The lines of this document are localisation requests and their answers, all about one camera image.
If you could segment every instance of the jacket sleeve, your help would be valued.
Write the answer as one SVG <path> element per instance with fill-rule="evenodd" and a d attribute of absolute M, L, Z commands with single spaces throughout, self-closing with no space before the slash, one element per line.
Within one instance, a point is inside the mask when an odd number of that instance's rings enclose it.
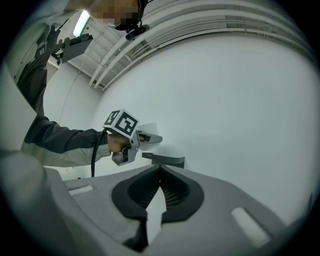
<path fill-rule="evenodd" d="M 38 115 L 32 123 L 21 151 L 35 157 L 44 166 L 75 167 L 91 164 L 94 146 L 100 132 L 94 129 L 70 130 Z M 95 161 L 111 153 L 107 135 L 98 146 Z"/>

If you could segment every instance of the ceiling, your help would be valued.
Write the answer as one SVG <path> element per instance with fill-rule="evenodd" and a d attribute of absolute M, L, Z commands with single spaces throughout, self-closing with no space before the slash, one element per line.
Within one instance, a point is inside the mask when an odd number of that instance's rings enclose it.
<path fill-rule="evenodd" d="M 81 11 L 61 29 L 59 39 L 74 38 Z M 154 0 L 142 20 L 150 30 L 134 41 L 91 19 L 83 33 L 93 40 L 85 53 L 69 63 L 87 74 L 88 86 L 105 90 L 151 53 L 177 41 L 204 34 L 234 33 L 278 41 L 295 48 L 317 64 L 313 50 L 294 20 L 270 0 Z"/>

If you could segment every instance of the ceiling light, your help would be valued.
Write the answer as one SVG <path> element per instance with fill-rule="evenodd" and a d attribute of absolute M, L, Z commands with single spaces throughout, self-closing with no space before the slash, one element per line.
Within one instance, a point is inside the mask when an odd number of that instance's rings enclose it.
<path fill-rule="evenodd" d="M 88 24 L 89 20 L 90 20 L 90 15 L 86 10 L 84 10 L 81 13 L 80 18 L 78 19 L 78 22 L 74 27 L 73 35 L 75 37 L 78 37 L 83 33 L 83 31 L 85 30 L 85 26 Z"/>

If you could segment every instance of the black cable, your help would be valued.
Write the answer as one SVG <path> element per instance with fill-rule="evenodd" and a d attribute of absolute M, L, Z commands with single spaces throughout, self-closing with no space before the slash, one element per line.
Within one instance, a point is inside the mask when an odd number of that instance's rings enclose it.
<path fill-rule="evenodd" d="M 102 130 L 102 132 L 100 133 L 99 138 L 96 141 L 96 144 L 94 145 L 94 148 L 93 148 L 92 158 L 91 158 L 91 177 L 95 176 L 95 164 L 96 164 L 97 151 L 98 151 L 100 141 L 105 134 L 107 134 L 107 128 L 104 128 Z"/>

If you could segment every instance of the fluorescent light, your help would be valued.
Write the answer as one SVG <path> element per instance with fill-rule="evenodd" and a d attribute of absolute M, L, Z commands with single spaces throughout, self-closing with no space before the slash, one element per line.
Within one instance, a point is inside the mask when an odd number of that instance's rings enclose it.
<path fill-rule="evenodd" d="M 75 37 L 78 37 L 82 34 L 89 19 L 90 19 L 89 13 L 86 10 L 82 11 L 80 18 L 78 19 L 78 22 L 76 23 L 73 30 L 73 35 Z"/>

